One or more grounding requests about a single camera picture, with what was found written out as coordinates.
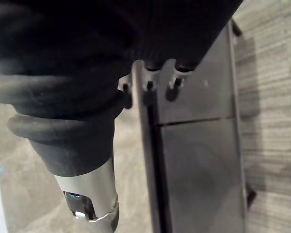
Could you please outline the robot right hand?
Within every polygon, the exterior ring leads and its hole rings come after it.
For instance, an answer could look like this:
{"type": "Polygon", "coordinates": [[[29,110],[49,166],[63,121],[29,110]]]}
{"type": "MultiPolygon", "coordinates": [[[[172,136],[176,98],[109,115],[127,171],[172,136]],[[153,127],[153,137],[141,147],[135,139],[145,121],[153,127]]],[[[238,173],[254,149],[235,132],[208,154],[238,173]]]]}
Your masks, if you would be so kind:
{"type": "Polygon", "coordinates": [[[9,129],[29,140],[55,176],[72,215],[92,233],[119,221],[114,120],[128,100],[118,89],[145,64],[151,102],[165,62],[174,100],[237,11],[239,0],[0,0],[0,103],[9,129]]]}

